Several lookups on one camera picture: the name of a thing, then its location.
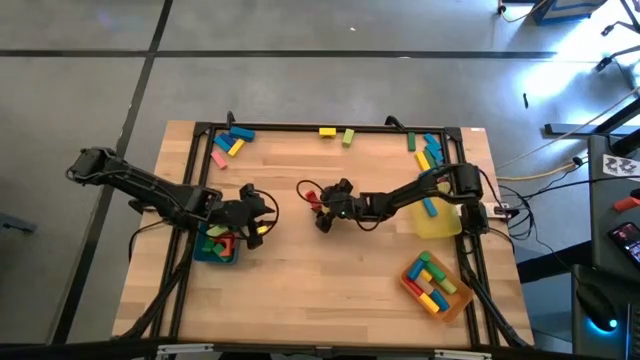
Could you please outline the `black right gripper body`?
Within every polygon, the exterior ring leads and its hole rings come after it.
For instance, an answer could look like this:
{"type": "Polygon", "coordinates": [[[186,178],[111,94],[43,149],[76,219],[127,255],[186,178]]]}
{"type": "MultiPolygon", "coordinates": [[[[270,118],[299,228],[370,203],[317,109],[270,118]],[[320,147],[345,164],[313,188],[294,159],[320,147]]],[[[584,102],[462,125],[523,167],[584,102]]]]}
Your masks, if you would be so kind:
{"type": "Polygon", "coordinates": [[[357,205],[356,198],[347,192],[337,191],[328,196],[329,217],[331,219],[348,219],[358,220],[360,217],[360,208],[357,205]]]}

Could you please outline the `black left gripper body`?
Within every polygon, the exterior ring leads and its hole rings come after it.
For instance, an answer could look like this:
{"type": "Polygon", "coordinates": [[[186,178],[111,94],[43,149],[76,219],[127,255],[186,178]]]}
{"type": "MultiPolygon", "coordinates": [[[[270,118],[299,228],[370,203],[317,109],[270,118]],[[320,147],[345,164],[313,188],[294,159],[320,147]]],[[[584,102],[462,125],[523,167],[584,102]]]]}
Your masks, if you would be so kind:
{"type": "Polygon", "coordinates": [[[256,219],[264,214],[264,201],[258,198],[223,201],[218,209],[218,223],[233,227],[256,226],[256,219]]]}

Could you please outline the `yellow bin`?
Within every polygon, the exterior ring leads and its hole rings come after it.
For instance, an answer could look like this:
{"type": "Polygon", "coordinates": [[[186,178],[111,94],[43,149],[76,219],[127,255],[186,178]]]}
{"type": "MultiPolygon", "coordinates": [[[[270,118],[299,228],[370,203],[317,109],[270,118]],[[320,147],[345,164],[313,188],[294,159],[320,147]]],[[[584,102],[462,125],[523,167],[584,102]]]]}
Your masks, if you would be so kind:
{"type": "Polygon", "coordinates": [[[429,199],[438,211],[436,217],[427,214],[422,200],[409,206],[415,233],[422,239],[447,238],[459,234],[462,225],[457,207],[438,197],[429,199]]]}

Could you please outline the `blue bin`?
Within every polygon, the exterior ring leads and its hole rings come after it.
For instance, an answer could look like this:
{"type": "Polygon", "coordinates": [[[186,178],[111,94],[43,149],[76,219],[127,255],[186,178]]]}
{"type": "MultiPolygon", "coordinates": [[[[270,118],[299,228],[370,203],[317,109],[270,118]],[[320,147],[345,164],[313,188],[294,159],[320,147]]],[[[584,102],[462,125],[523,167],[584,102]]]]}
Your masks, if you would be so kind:
{"type": "Polygon", "coordinates": [[[220,258],[213,250],[211,252],[204,252],[202,250],[202,246],[206,240],[213,240],[214,238],[206,235],[206,231],[209,229],[209,226],[201,223],[198,228],[198,234],[196,236],[195,249],[193,251],[193,259],[199,262],[206,263],[214,263],[221,265],[232,265],[235,264],[239,258],[239,242],[235,239],[235,248],[234,254],[229,259],[220,258]]]}

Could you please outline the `orange tray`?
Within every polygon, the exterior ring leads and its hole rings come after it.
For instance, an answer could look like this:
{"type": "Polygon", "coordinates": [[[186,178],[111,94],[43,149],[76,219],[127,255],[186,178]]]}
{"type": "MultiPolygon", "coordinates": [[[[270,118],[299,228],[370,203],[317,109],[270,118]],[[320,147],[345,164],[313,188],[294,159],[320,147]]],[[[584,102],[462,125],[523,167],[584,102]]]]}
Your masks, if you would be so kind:
{"type": "Polygon", "coordinates": [[[427,311],[427,309],[420,303],[419,297],[414,294],[403,282],[404,278],[407,278],[408,269],[411,267],[412,263],[416,259],[420,259],[419,255],[415,256],[403,269],[399,275],[399,283],[405,289],[408,296],[431,318],[436,319],[438,321],[444,323],[453,322],[466,308],[467,305],[470,304],[473,298],[473,291],[465,285],[460,277],[452,272],[436,255],[429,251],[431,255],[431,262],[437,264],[441,270],[446,274],[446,278],[448,278],[456,287],[457,291],[454,294],[448,294],[443,288],[440,287],[439,282],[436,282],[434,278],[429,282],[434,289],[439,290],[442,295],[446,298],[447,302],[450,305],[450,308],[446,312],[438,312],[436,314],[431,314],[427,311]]]}

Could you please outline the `white power strip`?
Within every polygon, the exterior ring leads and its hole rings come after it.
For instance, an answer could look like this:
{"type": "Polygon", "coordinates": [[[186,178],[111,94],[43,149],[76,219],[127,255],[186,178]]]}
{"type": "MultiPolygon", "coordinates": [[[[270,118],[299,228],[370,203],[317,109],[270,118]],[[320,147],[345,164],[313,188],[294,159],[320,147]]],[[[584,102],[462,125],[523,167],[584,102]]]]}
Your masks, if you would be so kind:
{"type": "Polygon", "coordinates": [[[482,202],[488,218],[491,219],[507,219],[509,217],[510,207],[507,203],[488,203],[482,202]]]}

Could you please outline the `grey floor object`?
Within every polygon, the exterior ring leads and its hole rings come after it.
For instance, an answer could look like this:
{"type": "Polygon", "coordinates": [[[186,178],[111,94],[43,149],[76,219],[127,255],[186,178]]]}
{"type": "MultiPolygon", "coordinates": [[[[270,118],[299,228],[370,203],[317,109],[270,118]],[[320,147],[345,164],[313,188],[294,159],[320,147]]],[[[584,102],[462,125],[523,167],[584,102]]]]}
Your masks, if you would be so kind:
{"type": "Polygon", "coordinates": [[[37,226],[26,220],[0,212],[0,229],[14,229],[23,233],[34,233],[37,226]]]}

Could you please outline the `dark desk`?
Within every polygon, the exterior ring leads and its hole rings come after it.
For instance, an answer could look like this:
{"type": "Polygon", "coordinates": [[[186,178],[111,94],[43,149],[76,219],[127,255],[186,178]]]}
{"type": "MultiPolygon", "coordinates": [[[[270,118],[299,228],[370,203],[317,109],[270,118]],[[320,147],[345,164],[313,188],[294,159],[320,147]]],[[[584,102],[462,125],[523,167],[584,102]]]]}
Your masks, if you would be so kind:
{"type": "MultiPolygon", "coordinates": [[[[614,156],[610,151],[610,143],[616,141],[616,137],[600,135],[588,139],[593,264],[598,270],[640,282],[640,270],[630,263],[607,236],[609,230],[625,222],[633,222],[640,228],[640,207],[622,213],[614,209],[617,201],[628,197],[632,190],[640,188],[640,176],[617,177],[603,172],[602,156],[614,156]]],[[[630,159],[640,161],[640,150],[633,153],[630,159]]]]}

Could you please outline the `white sticker sheet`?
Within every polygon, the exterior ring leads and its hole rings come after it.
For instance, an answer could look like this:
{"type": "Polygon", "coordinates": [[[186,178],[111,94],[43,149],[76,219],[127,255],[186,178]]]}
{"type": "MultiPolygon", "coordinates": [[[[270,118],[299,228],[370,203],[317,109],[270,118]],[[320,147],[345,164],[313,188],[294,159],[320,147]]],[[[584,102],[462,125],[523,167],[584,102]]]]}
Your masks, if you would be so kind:
{"type": "Polygon", "coordinates": [[[602,156],[603,172],[611,176],[640,176],[640,161],[608,154],[602,156]]]}

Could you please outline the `smartphone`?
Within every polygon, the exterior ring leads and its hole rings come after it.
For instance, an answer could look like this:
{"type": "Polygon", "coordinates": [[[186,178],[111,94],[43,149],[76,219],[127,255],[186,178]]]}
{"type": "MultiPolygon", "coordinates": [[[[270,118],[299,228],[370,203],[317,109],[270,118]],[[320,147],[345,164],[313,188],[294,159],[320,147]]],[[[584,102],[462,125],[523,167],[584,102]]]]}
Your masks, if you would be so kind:
{"type": "Polygon", "coordinates": [[[608,238],[640,270],[640,228],[633,222],[622,223],[607,232],[608,238]]]}

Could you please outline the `black frame strut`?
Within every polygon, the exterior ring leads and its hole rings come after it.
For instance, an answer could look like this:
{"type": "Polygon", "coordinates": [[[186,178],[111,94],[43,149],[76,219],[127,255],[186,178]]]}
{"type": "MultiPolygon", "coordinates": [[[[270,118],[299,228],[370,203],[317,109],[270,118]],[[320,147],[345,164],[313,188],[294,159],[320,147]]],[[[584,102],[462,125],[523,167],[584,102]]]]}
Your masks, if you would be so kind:
{"type": "Polygon", "coordinates": [[[479,279],[476,273],[472,270],[468,260],[468,254],[465,250],[465,241],[463,240],[463,236],[457,235],[455,237],[455,242],[459,268],[463,281],[471,287],[482,303],[490,344],[492,346],[499,345],[497,334],[500,333],[506,340],[509,347],[530,348],[530,345],[517,334],[516,330],[507,322],[497,305],[494,303],[490,294],[487,278],[479,279]]]}
{"type": "Polygon", "coordinates": [[[182,253],[181,260],[175,267],[174,271],[170,274],[168,279],[159,288],[158,294],[154,297],[147,309],[136,320],[134,325],[121,335],[122,339],[140,338],[152,323],[156,315],[163,309],[166,300],[173,292],[175,286],[186,277],[186,273],[190,268],[194,243],[195,234],[193,232],[190,232],[185,243],[185,248],[182,253]]]}

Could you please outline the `silver bracket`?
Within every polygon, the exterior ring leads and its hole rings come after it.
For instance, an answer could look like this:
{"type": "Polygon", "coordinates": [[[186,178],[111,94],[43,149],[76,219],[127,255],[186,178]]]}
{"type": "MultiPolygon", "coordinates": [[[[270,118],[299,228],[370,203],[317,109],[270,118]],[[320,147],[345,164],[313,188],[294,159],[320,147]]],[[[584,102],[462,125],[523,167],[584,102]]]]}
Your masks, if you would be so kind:
{"type": "Polygon", "coordinates": [[[170,357],[178,354],[213,352],[211,343],[164,344],[157,347],[157,356],[170,357]]]}
{"type": "Polygon", "coordinates": [[[490,353],[435,349],[434,360],[493,360],[490,353]]]}

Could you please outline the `black frame beam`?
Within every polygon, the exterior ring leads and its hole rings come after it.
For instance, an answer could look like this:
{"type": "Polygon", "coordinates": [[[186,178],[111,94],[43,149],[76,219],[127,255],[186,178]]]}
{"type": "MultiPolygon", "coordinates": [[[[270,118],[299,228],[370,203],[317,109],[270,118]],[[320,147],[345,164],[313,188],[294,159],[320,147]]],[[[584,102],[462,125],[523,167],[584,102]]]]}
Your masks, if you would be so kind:
{"type": "MultiPolygon", "coordinates": [[[[139,357],[155,357],[157,347],[164,344],[179,344],[171,338],[116,339],[99,342],[12,346],[0,348],[0,360],[118,360],[139,357]]],[[[434,360],[436,348],[392,348],[349,347],[313,345],[264,345],[264,344],[214,344],[213,352],[231,353],[281,353],[303,354],[319,358],[339,356],[406,356],[427,357],[434,360]]],[[[533,348],[510,348],[476,346],[461,351],[490,353],[493,360],[607,360],[581,357],[566,353],[536,350],[533,348]]]]}

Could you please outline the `black desk frame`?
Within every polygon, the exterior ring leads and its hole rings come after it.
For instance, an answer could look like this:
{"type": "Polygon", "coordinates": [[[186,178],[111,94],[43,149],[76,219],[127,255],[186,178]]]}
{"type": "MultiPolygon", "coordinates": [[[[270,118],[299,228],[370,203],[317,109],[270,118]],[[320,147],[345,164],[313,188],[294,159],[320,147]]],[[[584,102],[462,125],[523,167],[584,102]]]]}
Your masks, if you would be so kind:
{"type": "Polygon", "coordinates": [[[628,122],[634,119],[640,119],[640,97],[614,113],[601,124],[548,123],[543,127],[543,134],[546,136],[589,136],[592,134],[626,136],[640,129],[640,125],[628,125],[628,122]]]}

